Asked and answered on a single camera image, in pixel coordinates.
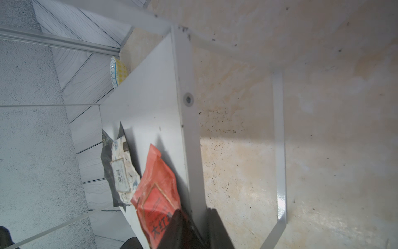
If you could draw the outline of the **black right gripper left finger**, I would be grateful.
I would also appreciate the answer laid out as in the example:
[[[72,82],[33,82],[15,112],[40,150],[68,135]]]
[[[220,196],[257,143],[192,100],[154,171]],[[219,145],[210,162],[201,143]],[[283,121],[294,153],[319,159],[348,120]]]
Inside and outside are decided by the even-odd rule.
[[[157,248],[204,249],[205,245],[185,213],[182,210],[176,210]]]

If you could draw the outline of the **green black bag shelf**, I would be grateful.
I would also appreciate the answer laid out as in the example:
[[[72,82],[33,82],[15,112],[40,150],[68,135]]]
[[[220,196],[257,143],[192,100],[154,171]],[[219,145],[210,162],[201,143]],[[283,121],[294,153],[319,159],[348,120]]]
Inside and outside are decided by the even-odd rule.
[[[101,161],[102,165],[104,168],[104,176],[105,179],[109,183],[110,191],[112,193],[112,198],[113,198],[113,206],[116,207],[122,207],[122,209],[125,211],[126,207],[128,206],[127,204],[123,203],[122,200],[120,199],[120,196],[118,192],[116,191],[115,187],[115,178],[112,170],[112,166],[110,162],[112,161],[112,144],[113,144],[112,138],[104,131],[102,130],[102,152],[101,152]]]

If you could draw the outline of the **red tea bag shelf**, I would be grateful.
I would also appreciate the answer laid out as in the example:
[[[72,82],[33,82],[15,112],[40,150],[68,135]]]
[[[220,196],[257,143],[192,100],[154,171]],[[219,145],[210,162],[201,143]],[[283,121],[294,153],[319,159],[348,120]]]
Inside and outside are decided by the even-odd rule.
[[[176,176],[154,145],[150,145],[145,172],[131,203],[149,246],[156,249],[174,212],[181,209],[181,201]]]

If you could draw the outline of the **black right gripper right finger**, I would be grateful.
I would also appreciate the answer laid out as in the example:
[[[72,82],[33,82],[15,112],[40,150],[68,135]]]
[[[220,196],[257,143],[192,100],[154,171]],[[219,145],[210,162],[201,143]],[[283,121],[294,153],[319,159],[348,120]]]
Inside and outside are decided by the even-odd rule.
[[[208,208],[208,236],[210,249],[235,249],[216,209]]]

